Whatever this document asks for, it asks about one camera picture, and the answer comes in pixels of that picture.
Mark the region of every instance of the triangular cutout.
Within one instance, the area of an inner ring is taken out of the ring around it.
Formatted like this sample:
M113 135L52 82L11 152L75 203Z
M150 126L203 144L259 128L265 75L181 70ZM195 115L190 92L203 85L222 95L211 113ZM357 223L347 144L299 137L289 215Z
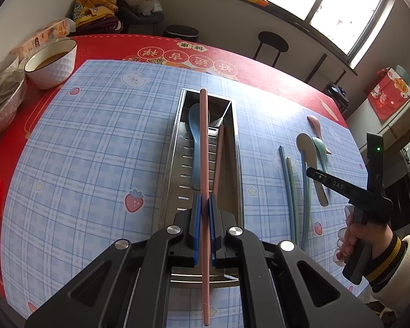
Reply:
M70 298L93 307L105 282L111 262L102 262L77 287L70 291Z
M300 261L297 265L316 307L322 307L339 298L340 293L306 262Z

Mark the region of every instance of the person's hand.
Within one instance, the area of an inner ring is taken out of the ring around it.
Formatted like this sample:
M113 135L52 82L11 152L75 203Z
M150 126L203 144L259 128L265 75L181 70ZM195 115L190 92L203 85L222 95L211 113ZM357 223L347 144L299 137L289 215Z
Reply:
M338 249L334 253L333 258L338 265L340 265L339 262L343 262L346 256L350 256L354 252L354 245L357 243L357 239L361 239L372 246L372 259L380 256L392 241L393 233L388 225L354 223L353 210L353 206L346 206L347 227L340 229L338 232Z

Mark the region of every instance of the brown liquid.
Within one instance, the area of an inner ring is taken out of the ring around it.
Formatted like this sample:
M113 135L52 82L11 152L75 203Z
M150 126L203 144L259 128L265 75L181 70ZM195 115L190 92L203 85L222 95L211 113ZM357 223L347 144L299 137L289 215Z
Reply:
M38 65L35 70L41 69L43 67L45 67L46 65L49 65L55 61L57 61L58 59L62 58L63 56L65 56L66 54L68 54L69 52L67 51L62 51L61 53L52 55L51 57L47 58L46 60L44 60L40 65Z

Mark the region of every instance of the beige spoon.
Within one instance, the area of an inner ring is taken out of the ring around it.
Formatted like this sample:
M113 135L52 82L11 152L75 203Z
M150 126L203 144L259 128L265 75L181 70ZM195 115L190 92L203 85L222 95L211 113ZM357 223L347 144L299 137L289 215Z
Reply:
M306 133L298 134L296 137L296 145L298 147L299 152L305 154L305 162L307 163L307 168L312 167L317 169L317 154L316 154L316 146L313 143L311 137ZM320 182L314 181L314 187L316 188L317 198L319 199L319 203L322 207L328 206L328 199L325 195L324 188Z
M313 125L314 128L314 133L316 134L316 137L321 139L322 141L324 141L322 139L322 134L320 133L320 122L317 119L317 117L312 116L312 115L308 115L307 119L310 121L310 123ZM328 147L325 145L325 150L327 151L327 154L331 154L330 150L328 149Z

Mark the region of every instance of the red gift bag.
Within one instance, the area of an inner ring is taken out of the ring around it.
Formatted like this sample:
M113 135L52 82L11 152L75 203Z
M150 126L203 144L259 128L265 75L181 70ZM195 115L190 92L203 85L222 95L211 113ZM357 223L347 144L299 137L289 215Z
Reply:
M377 78L365 93L382 122L389 118L410 97L410 88L392 68L377 71Z

